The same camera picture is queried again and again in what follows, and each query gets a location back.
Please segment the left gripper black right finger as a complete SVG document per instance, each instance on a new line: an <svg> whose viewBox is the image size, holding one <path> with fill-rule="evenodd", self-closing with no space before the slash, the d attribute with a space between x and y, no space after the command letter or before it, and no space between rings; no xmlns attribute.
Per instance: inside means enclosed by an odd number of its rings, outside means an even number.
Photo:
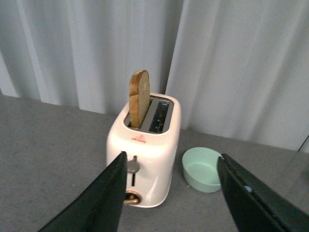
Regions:
<svg viewBox="0 0 309 232"><path fill-rule="evenodd" d="M227 154L217 162L225 201L240 232L307 232L309 217Z"/></svg>

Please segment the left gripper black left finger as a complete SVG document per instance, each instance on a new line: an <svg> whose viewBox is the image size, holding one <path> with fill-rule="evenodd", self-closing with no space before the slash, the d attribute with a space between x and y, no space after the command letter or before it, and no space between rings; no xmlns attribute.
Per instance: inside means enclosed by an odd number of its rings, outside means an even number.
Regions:
<svg viewBox="0 0 309 232"><path fill-rule="evenodd" d="M127 155L107 168L41 232L116 232L125 199Z"/></svg>

